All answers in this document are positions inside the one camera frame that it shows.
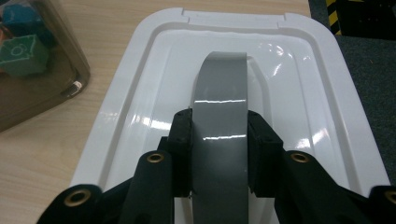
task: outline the light wood surface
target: light wood surface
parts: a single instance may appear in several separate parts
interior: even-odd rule
[[[307,0],[63,0],[91,67],[79,96],[0,133],[0,223],[36,223],[67,189],[107,88],[136,25],[169,7],[310,16]]]

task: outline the teal block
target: teal block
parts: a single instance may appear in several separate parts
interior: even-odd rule
[[[46,70],[49,50],[37,35],[14,37],[0,48],[0,67],[13,77],[23,77]]]

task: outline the transparent plastic bin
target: transparent plastic bin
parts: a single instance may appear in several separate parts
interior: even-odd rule
[[[0,132],[79,94],[90,68],[58,1],[0,1]]]

